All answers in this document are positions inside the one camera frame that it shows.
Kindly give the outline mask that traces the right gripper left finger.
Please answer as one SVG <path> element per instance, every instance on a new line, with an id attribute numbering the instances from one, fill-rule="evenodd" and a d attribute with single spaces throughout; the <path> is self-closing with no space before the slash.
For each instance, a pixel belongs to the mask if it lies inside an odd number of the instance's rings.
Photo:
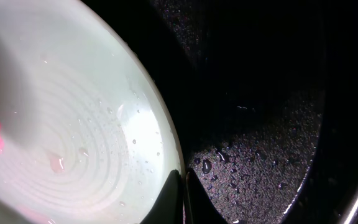
<path id="1" fill-rule="evenodd" d="M 179 171 L 172 170 L 155 203 L 140 224 L 182 224 L 183 184 Z"/>

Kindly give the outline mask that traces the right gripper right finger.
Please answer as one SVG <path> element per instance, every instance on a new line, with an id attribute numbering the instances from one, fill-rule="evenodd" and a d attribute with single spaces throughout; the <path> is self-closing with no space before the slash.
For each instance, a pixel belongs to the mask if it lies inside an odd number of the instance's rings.
<path id="1" fill-rule="evenodd" d="M 210 201 L 203 185 L 192 168 L 186 171 L 185 223 L 227 224 Z"/>

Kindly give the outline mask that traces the mint plate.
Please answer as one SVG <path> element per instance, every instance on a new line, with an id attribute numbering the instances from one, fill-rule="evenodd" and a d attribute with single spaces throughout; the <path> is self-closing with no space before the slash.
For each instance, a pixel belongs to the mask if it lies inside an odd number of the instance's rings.
<path id="1" fill-rule="evenodd" d="M 184 173 L 136 54 L 81 1 L 0 1 L 0 223 L 141 223 Z"/>

